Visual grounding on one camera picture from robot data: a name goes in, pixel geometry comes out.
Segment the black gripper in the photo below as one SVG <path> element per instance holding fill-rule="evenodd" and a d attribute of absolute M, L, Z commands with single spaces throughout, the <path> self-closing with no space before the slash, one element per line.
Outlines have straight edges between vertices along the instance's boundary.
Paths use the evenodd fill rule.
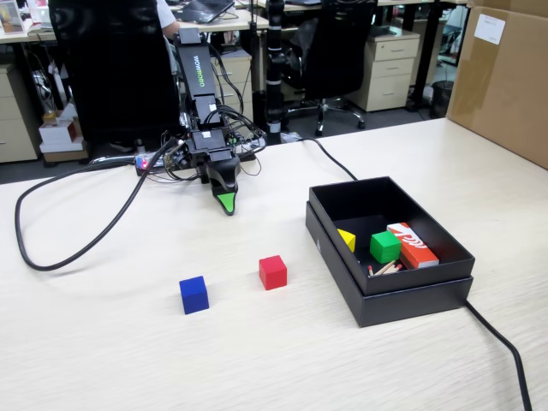
<path fill-rule="evenodd" d="M 225 213 L 232 216 L 235 212 L 235 197 L 238 191 L 239 158 L 233 158 L 223 130 L 192 132 L 190 158 L 192 166 L 206 163 L 205 169 L 211 184 L 212 195 L 219 200 Z"/>

